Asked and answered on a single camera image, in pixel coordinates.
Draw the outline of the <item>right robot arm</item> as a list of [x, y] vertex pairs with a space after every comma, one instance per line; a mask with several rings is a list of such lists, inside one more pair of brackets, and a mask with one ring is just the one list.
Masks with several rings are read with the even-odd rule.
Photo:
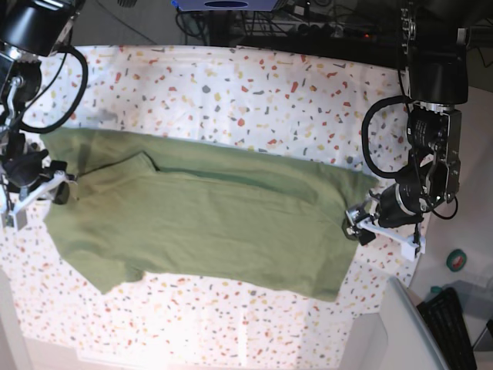
[[[62, 182], [74, 180], [65, 174], [66, 165], [42, 165], [47, 150], [26, 141], [26, 133], [47, 134], [64, 125], [82, 101], [88, 85], [89, 67], [84, 55], [72, 45], [72, 28], [83, 1], [16, 1], [1, 5], [1, 205], [12, 210], [10, 196], [21, 202], [39, 191], [41, 197], [60, 197], [64, 184], [49, 189], [56, 175]], [[46, 127], [24, 123], [23, 117], [49, 87], [42, 85], [42, 59], [57, 54], [79, 61], [82, 78], [79, 90], [58, 120]]]

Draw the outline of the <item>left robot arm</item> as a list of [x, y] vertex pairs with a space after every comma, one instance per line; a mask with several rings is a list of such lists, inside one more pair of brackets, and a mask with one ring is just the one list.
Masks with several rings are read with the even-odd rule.
[[[361, 245], [385, 231], [414, 226], [411, 248], [424, 250], [420, 224], [444, 203], [458, 202], [461, 112], [468, 100], [466, 54], [468, 28], [434, 1], [405, 1], [397, 21], [397, 59], [407, 60], [408, 84], [401, 94], [377, 101], [361, 124], [364, 162], [393, 184], [346, 212], [347, 237]], [[371, 157], [369, 128], [382, 109], [402, 104], [407, 110], [407, 165], [393, 172]]]

